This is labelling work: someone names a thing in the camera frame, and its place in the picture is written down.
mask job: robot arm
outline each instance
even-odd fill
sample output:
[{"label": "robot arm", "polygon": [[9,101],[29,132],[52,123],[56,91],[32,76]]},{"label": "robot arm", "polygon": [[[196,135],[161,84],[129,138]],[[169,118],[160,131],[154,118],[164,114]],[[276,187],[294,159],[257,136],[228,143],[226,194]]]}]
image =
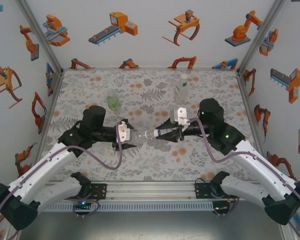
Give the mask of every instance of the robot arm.
[{"label": "robot arm", "polygon": [[[216,160],[210,155],[212,160],[221,163],[231,158],[259,182],[247,183],[221,171],[211,180],[211,191],[217,197],[227,194],[255,203],[264,208],[275,222],[286,225],[300,207],[300,200],[293,193],[294,190],[300,195],[300,181],[296,182],[276,169],[242,133],[224,122],[224,109],[213,98],[201,101],[198,121],[208,135],[206,140],[209,145],[223,155],[228,155],[223,160]],[[186,109],[179,108],[171,111],[170,119],[157,127],[174,130],[156,138],[177,142],[185,136],[200,136],[200,124],[196,119],[187,119]]]},{"label": "robot arm", "polygon": [[[45,187],[45,185],[65,165],[75,161],[83,150],[90,148],[94,143],[110,142],[112,146],[118,147],[118,143],[129,140],[130,129],[133,127],[128,120],[120,121],[118,127],[106,127],[103,126],[105,114],[106,110],[100,106],[86,109],[83,112],[83,119],[65,131],[58,139],[58,143],[30,170],[8,186],[0,184],[0,212],[16,230],[26,228],[35,220],[38,213],[50,205],[66,198],[82,199],[89,195],[91,181],[80,172],[73,173],[68,179],[53,186]],[[119,147],[129,148],[131,145],[124,143]],[[107,167],[114,170],[119,165]]]}]

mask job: small white object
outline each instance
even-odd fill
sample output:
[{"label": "small white object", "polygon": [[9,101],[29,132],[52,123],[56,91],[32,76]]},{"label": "small white object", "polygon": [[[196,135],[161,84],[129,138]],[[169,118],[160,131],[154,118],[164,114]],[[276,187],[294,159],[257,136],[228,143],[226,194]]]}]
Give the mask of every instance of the small white object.
[{"label": "small white object", "polygon": [[180,75],[180,78],[181,78],[182,80],[188,80],[188,75],[185,74],[185,73],[182,73],[182,74]]},{"label": "small white object", "polygon": [[121,124],[118,126],[119,129],[119,136],[120,136],[120,141],[129,141],[130,139],[130,129],[128,128],[127,124],[122,121]]},{"label": "small white object", "polygon": [[184,107],[179,107],[178,109],[173,109],[170,111],[170,122],[172,124],[182,125],[182,131],[186,130],[186,128],[190,125],[188,123],[189,119],[187,116],[187,109]]}]

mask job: purple cable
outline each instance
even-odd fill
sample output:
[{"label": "purple cable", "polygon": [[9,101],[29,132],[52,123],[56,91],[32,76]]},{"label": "purple cable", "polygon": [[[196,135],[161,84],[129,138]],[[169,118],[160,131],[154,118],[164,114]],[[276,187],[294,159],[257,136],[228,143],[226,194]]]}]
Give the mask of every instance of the purple cable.
[{"label": "purple cable", "polygon": [[[120,140],[120,135],[119,135],[119,124],[120,122],[118,122],[116,125],[115,125],[115,130],[116,130],[116,138],[117,138],[117,141],[118,141],[118,147],[119,147],[119,162],[117,164],[117,166],[115,167],[111,167],[111,166],[108,166],[106,165],[105,163],[103,163],[99,158],[97,158],[95,155],[93,155],[90,151],[82,148],[82,147],[79,147],[79,146],[66,146],[66,147],[63,147],[61,148],[60,150],[54,152],[53,154],[51,154],[49,156],[50,159],[52,159],[54,156],[56,156],[57,154],[59,154],[60,152],[64,151],[64,150],[67,150],[67,149],[79,149],[87,154],[89,154],[91,157],[93,157],[95,160],[97,160],[102,166],[104,166],[105,168],[107,169],[110,169],[110,170],[116,170],[120,167],[121,165],[121,162],[122,162],[122,145],[121,145],[121,140]],[[21,182],[20,182],[20,186],[22,186],[34,173],[36,173],[44,164],[46,164],[48,162],[48,160],[44,160],[39,166],[37,166],[33,171],[31,171]],[[8,199],[18,190],[18,186],[16,186],[6,197],[5,199],[1,202],[0,204],[0,211],[1,209],[3,208],[3,206],[6,204],[6,202],[8,201]]]},{"label": "purple cable", "polygon": [[293,229],[293,231],[298,235],[298,237],[300,238],[300,232],[299,232],[298,229],[295,227],[295,225],[293,225],[291,221],[289,221],[289,225],[290,225],[290,227]]},{"label": "purple cable", "polygon": [[229,154],[228,156],[226,156],[226,157],[224,157],[224,158],[222,158],[222,159],[220,159],[220,160],[217,160],[215,157],[214,157],[214,155],[213,155],[213,153],[212,153],[212,151],[211,151],[211,148],[210,148],[210,146],[209,146],[209,142],[208,142],[208,139],[207,139],[207,136],[206,136],[206,133],[205,133],[205,130],[204,130],[204,126],[202,125],[202,123],[201,123],[201,121],[200,121],[200,119],[199,118],[197,118],[197,117],[195,117],[195,118],[192,118],[191,120],[189,120],[187,123],[192,123],[192,122],[194,122],[194,121],[196,121],[198,124],[199,124],[199,127],[200,127],[200,130],[201,130],[201,134],[202,134],[202,138],[203,138],[203,140],[204,140],[204,143],[205,143],[205,146],[206,146],[206,150],[207,150],[207,152],[208,152],[208,154],[209,154],[209,156],[210,156],[210,158],[212,159],[212,161],[214,161],[215,163],[222,163],[222,162],[224,162],[224,161],[226,161],[226,160],[228,160],[228,159],[230,159],[230,158],[232,158],[232,157],[234,157],[234,156],[237,156],[237,155],[249,155],[249,156],[251,156],[251,157],[256,157],[256,159],[261,163],[261,164],[263,164],[267,169],[269,169],[282,183],[283,183],[283,185],[284,186],[286,186],[292,193],[294,193],[294,195],[296,195],[297,196],[297,198],[300,200],[300,194],[299,193],[297,193],[297,191],[294,189],[294,188],[292,188],[286,181],[285,181],[285,179],[282,177],[282,176],[280,176],[280,174],[278,174],[274,169],[272,169],[271,167],[269,167],[268,166],[268,164],[266,164],[262,159],[260,159],[257,155],[254,155],[253,153],[251,153],[251,152],[248,152],[248,151],[238,151],[238,152],[234,152],[234,153],[231,153],[231,154]]},{"label": "purple cable", "polygon": [[15,231],[15,233],[8,240],[14,239],[18,233],[19,233],[19,231]]}]

